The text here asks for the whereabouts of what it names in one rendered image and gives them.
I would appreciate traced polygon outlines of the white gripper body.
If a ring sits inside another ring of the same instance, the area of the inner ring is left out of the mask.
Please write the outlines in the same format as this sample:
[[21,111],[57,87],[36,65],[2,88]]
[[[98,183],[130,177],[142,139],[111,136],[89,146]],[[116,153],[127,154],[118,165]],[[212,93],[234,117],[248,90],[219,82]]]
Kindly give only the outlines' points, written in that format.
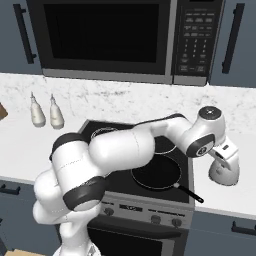
[[225,161],[225,175],[227,177],[239,176],[239,155],[238,148],[232,142],[226,143],[223,147],[223,156]]

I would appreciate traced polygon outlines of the black and steel stove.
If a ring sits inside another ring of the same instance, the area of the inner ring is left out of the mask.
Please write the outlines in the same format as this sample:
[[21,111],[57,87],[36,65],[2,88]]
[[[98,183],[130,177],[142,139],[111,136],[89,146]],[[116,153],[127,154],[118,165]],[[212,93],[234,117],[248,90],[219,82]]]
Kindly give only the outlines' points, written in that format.
[[[189,180],[186,181],[184,178],[182,184],[193,190],[192,160],[186,157],[167,138],[157,137],[155,141],[155,154],[174,159],[188,174]],[[173,194],[149,191],[135,182],[131,170],[114,172],[106,177],[106,181],[107,189],[99,216],[107,216],[104,210],[109,207],[114,210],[114,214],[107,217],[153,224],[151,216],[158,215],[161,217],[161,223],[157,225],[173,228],[175,227],[172,225],[172,220],[178,218],[182,220],[182,225],[178,228],[186,229],[189,233],[195,206],[192,197],[180,190]]]

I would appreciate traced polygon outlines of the black frying pan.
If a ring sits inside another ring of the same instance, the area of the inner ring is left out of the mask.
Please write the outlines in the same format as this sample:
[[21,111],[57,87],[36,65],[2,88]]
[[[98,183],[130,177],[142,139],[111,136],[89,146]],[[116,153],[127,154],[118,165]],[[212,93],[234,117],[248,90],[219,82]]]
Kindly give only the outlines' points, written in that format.
[[199,203],[204,202],[203,198],[182,184],[184,178],[189,180],[188,174],[169,156],[155,154],[147,165],[132,169],[131,175],[139,186],[149,191],[173,194],[180,190]]

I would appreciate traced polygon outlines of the grey-blue drawer front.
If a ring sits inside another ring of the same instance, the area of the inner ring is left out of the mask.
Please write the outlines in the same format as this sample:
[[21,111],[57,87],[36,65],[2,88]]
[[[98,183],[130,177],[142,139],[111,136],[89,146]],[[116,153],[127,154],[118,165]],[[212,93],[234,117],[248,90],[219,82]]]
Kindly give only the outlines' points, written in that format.
[[54,226],[38,224],[33,217],[36,202],[33,186],[0,180],[0,186],[21,187],[19,195],[0,192],[0,238],[8,250],[15,249],[52,256],[60,246]]
[[256,220],[195,211],[184,256],[256,256],[256,236],[232,232],[233,221],[249,229],[256,225]]

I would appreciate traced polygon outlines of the grey-blue cupboard door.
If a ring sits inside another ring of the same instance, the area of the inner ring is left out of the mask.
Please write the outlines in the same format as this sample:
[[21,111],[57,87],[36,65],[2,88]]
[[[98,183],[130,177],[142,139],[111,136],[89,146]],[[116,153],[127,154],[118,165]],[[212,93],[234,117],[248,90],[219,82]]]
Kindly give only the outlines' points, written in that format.
[[[222,62],[233,21],[233,9],[238,2],[244,2],[245,9],[230,72],[223,74]],[[256,88],[256,0],[225,0],[209,83]]]
[[[26,10],[23,18],[32,53],[37,55],[33,64],[27,63],[13,9],[14,4],[20,4]],[[0,73],[42,74],[26,0],[0,0]]]

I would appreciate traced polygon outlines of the black and steel microwave oven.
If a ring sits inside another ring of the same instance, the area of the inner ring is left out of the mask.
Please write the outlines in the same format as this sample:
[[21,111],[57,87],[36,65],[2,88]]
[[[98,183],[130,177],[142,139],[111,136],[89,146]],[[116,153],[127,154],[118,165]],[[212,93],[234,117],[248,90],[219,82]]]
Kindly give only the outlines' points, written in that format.
[[176,0],[171,61],[175,85],[204,86],[212,66],[224,0]]

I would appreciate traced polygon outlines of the black oven door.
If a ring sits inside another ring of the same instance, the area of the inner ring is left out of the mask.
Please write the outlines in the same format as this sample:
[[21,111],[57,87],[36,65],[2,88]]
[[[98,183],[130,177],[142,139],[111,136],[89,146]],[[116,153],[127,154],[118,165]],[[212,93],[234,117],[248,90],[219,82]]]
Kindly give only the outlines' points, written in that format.
[[182,228],[173,229],[179,230],[181,236],[152,239],[95,229],[88,224],[89,236],[102,256],[183,256],[188,231]]

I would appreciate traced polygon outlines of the white bottle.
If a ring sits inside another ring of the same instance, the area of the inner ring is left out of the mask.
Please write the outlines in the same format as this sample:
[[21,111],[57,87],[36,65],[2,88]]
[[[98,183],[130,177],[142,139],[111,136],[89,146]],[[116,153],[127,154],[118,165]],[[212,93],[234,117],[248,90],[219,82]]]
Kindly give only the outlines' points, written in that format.
[[40,104],[37,102],[34,94],[31,94],[31,121],[37,128],[44,127],[46,124],[46,118],[42,111]]
[[64,118],[54,96],[50,98],[50,123],[54,129],[62,129],[64,127]]

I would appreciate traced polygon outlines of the black microwave door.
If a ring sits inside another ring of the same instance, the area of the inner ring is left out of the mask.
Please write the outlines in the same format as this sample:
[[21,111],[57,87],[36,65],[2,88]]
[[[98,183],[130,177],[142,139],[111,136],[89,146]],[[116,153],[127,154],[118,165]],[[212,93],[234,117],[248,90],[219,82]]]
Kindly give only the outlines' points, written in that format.
[[48,77],[168,83],[176,0],[27,0]]

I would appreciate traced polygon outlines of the brown wooden board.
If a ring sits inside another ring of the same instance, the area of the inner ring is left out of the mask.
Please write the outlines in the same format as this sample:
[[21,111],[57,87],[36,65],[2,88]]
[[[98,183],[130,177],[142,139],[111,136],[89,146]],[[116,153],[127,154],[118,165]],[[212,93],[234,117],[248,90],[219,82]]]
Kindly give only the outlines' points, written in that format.
[[4,118],[6,118],[7,116],[8,116],[8,112],[6,111],[6,109],[4,108],[2,103],[0,102],[0,121],[3,120]]

